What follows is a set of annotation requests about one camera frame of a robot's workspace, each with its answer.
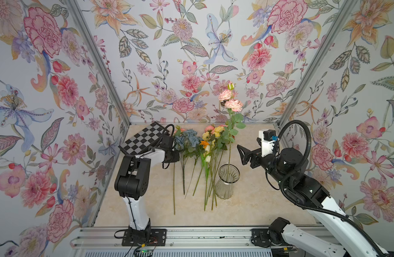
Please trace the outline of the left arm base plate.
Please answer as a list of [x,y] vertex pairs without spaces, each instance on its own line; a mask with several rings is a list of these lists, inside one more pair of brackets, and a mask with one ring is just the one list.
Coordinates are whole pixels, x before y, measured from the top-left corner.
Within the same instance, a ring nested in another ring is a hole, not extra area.
[[122,246],[165,246],[167,229],[134,230],[128,228],[124,231]]

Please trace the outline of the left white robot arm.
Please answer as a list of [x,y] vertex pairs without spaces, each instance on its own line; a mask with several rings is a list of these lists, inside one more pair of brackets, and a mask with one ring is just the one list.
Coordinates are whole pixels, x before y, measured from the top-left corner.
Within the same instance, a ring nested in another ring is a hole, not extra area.
[[130,218],[123,243],[144,244],[150,240],[151,220],[143,196],[148,189],[152,167],[161,165],[166,169],[179,161],[179,152],[174,149],[174,132],[174,125],[154,122],[119,146],[124,157],[114,189],[125,201]]

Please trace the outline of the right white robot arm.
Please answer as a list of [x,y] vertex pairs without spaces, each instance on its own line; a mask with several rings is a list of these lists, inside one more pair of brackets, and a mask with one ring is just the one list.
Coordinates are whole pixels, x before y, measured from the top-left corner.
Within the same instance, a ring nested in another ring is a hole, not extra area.
[[[299,125],[304,130],[304,152],[294,148],[280,149],[280,139],[292,125]],[[315,257],[394,257],[394,252],[378,245],[349,218],[320,182],[306,175],[312,135],[304,122],[290,121],[279,134],[274,130],[260,130],[257,142],[260,148],[254,151],[237,146],[242,164],[249,164],[252,169],[262,167],[267,178],[278,182],[282,195],[315,217],[338,243],[325,241],[278,217],[267,229],[252,229],[253,245],[262,248],[291,246]]]

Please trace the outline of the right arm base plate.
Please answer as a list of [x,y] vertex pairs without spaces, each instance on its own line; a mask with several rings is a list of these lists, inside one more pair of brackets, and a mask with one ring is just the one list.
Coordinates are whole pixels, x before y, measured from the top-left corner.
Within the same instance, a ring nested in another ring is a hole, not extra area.
[[269,229],[252,229],[251,243],[254,246],[262,248],[268,248],[282,244],[280,234],[274,230]]

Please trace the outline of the pink rose stem two blooms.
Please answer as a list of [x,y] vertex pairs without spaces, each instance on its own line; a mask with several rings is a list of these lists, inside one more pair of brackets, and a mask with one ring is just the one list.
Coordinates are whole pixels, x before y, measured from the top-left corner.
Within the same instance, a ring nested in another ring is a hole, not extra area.
[[227,89],[225,89],[219,96],[221,106],[227,111],[229,118],[226,121],[226,128],[224,130],[224,142],[227,143],[228,149],[228,163],[226,164],[224,179],[228,182],[232,182],[233,175],[231,168],[231,147],[235,142],[235,136],[238,134],[236,128],[243,128],[245,125],[239,125],[243,120],[241,111],[243,110],[242,101],[238,100],[237,92],[235,90],[235,84],[233,82],[228,83]]

